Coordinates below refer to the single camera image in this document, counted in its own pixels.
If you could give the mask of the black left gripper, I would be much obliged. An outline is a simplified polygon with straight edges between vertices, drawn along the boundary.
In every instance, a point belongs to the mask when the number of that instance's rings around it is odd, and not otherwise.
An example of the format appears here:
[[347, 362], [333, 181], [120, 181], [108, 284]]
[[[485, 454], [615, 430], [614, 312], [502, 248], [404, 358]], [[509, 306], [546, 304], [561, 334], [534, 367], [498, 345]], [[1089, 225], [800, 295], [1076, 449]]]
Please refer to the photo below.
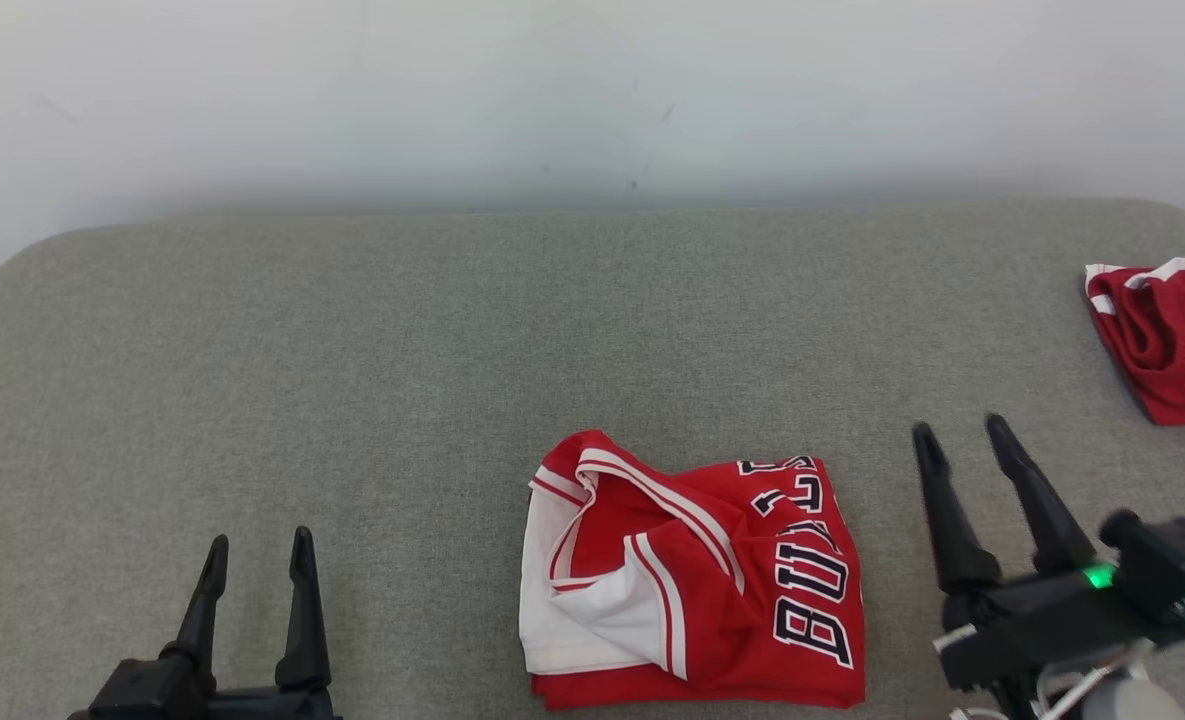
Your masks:
[[316, 546], [308, 527], [292, 538], [292, 610], [284, 656], [269, 687], [217, 692], [212, 674], [217, 603], [228, 580], [228, 536], [213, 538], [175, 639], [152, 661], [124, 658], [92, 702], [71, 719], [337, 719]]

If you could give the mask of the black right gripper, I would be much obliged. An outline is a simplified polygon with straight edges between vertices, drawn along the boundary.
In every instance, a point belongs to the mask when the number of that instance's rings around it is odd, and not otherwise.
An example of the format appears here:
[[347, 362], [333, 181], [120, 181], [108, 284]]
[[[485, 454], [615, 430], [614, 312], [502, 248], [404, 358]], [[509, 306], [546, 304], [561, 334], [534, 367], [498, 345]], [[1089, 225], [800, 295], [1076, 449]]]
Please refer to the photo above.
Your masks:
[[973, 532], [939, 437], [929, 424], [917, 423], [912, 443], [931, 560], [940, 591], [952, 594], [943, 609], [952, 638], [939, 650], [947, 684], [956, 692], [986, 692], [995, 684], [1032, 683], [1046, 666], [1136, 641], [1159, 648], [1185, 641], [1185, 621], [1176, 609], [1185, 585], [1167, 591], [1132, 583], [1122, 571], [1112, 577], [1103, 568], [1077, 571], [1098, 560], [1089, 536], [1003, 414], [988, 414], [985, 427], [1035, 539], [1036, 573], [1068, 574], [998, 585], [1003, 570]]

